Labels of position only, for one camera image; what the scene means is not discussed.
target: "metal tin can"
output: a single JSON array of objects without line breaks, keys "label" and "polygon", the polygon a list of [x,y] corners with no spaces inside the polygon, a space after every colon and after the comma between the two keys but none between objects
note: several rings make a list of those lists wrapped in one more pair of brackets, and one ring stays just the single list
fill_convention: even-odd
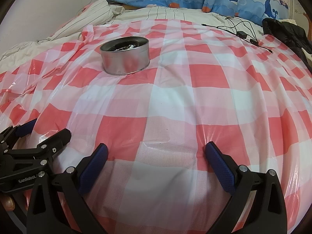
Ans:
[{"label": "metal tin can", "polygon": [[128,75],[145,69],[150,62],[149,40],[124,37],[100,47],[103,68],[110,75]]}]

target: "checkered pattern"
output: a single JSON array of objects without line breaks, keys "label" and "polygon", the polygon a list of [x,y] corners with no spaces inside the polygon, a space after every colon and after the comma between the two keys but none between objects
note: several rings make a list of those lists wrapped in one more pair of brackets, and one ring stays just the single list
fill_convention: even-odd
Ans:
[{"label": "checkered pattern", "polygon": [[[149,38],[149,67],[106,74],[100,45],[132,35]],[[87,26],[80,40],[0,75],[1,129],[38,118],[34,147],[68,128],[57,172],[105,143],[86,202],[110,234],[206,233],[229,199],[204,158],[209,141],[237,164],[277,171],[290,232],[312,203],[312,79],[274,37],[260,45],[273,53],[180,20]]]}]

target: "blue gripper pad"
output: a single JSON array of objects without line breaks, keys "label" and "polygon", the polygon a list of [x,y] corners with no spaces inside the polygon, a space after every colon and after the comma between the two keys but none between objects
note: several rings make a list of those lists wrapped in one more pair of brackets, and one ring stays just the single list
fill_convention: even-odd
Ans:
[{"label": "blue gripper pad", "polygon": [[17,137],[24,137],[25,135],[28,135],[32,132],[32,130],[34,129],[35,123],[36,123],[37,119],[31,120],[21,126],[19,126],[16,129],[15,135]]},{"label": "blue gripper pad", "polygon": [[207,143],[205,155],[223,189],[233,195],[235,192],[235,176],[220,156],[218,150],[214,146],[214,143]]},{"label": "blue gripper pad", "polygon": [[108,148],[105,144],[100,144],[90,157],[83,158],[90,161],[84,166],[84,170],[79,176],[79,188],[80,195],[84,195],[91,191],[97,177],[103,169],[108,157]]}]

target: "black jacket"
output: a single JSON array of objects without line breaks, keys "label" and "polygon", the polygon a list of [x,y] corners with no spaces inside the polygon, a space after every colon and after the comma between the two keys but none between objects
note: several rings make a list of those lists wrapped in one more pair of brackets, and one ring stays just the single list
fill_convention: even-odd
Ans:
[{"label": "black jacket", "polygon": [[262,21],[263,33],[274,36],[288,46],[304,62],[312,73],[307,58],[301,48],[312,54],[312,45],[309,42],[305,30],[289,22],[280,22],[272,18],[265,18]]}]

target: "white wall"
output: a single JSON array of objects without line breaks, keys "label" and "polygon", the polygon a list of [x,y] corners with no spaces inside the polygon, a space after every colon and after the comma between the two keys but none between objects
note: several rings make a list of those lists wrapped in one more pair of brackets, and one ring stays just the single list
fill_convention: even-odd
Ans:
[{"label": "white wall", "polygon": [[20,42],[47,38],[90,1],[16,0],[0,25],[0,54]]},{"label": "white wall", "polygon": [[297,25],[302,27],[305,30],[305,33],[308,35],[309,31],[309,21],[305,16],[305,10],[301,6],[298,0],[293,0],[293,7],[292,7],[292,19],[296,20]]}]

